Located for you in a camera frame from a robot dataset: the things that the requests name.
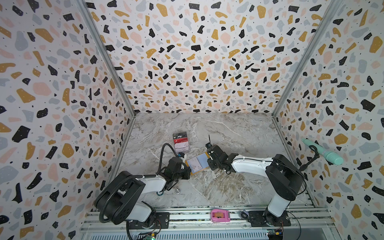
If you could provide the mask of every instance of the metal corner post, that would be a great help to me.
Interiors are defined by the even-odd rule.
[[[119,76],[115,70],[115,67],[113,66],[113,63],[105,49],[105,46],[101,40],[100,34],[96,28],[96,25],[94,21],[92,20],[92,16],[88,11],[88,7],[84,0],[76,0],[77,7],[80,11],[81,16],[83,17],[85,24],[88,27],[88,30],[92,36],[93,41],[95,42],[96,47],[99,49],[99,52],[101,54],[101,57],[104,60],[105,65],[107,66],[107,69],[112,75],[112,79],[115,82],[115,85],[124,101],[124,104],[129,112],[129,114],[134,118],[135,112],[133,111],[132,105],[127,97],[127,94],[125,93],[124,87],[122,86],[121,82],[119,81]]]
[[[291,79],[289,80],[287,86],[285,87],[283,94],[280,97],[279,102],[277,103],[275,109],[273,110],[273,117],[275,118],[280,111],[280,109],[284,106],[285,100],[288,98],[293,86],[296,84],[297,80],[300,77],[300,74],[302,70],[304,69],[305,65],[307,64],[309,58],[313,54],[313,52],[316,49],[317,44],[320,42],[322,37],[324,36],[325,32],[327,31],[327,28],[332,21],[332,18],[336,15],[336,12],[339,10],[341,4],[344,0],[332,0],[329,4],[328,8],[326,9],[323,19],[320,21],[319,27],[316,29],[315,34],[313,35],[313,38],[311,42],[309,43],[308,47],[306,48],[303,56],[301,57],[299,64],[292,74]]]

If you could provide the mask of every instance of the black mounting plate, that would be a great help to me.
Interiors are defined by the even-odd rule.
[[[249,218],[248,222],[251,223],[252,227],[270,227],[268,224],[265,223],[264,221],[264,212],[265,210],[262,211],[249,211]],[[288,213],[284,211],[283,215],[281,216],[281,219],[283,220],[283,226],[289,227],[291,225],[291,221],[287,219]]]
[[[169,226],[169,212],[156,212],[155,213],[156,229],[160,228],[158,220],[160,221],[161,229],[167,229]],[[134,220],[134,221],[129,223],[129,229],[143,229],[143,230],[149,230],[149,232],[150,232],[150,231],[152,231],[153,227],[150,229],[145,229],[139,224],[139,221]]]

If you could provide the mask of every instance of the vented panel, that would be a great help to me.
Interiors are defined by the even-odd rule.
[[[133,239],[138,240],[143,236],[131,233]],[[126,233],[93,233],[90,240],[127,240]],[[268,240],[266,230],[228,230],[228,231],[161,231],[158,240]]]

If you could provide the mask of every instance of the marble surface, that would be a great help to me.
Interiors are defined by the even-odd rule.
[[[121,161],[119,172],[153,174],[159,165],[161,147],[173,146],[172,134],[186,131],[190,152],[185,159],[206,151],[210,135],[211,143],[220,146],[228,155],[238,153],[250,157],[288,156],[272,123],[271,115],[264,113],[237,114],[169,114],[139,113]],[[166,147],[163,166],[172,157]],[[232,173],[206,169],[180,180],[174,189],[162,196],[155,192],[143,194],[143,200],[154,207],[266,205],[275,193],[269,180],[250,173]],[[301,194],[291,204],[310,204],[307,194]]]

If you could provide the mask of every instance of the purple object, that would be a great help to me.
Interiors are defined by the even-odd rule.
[[[211,221],[212,222],[229,222],[231,217],[228,210],[224,209],[214,209],[211,211]]]

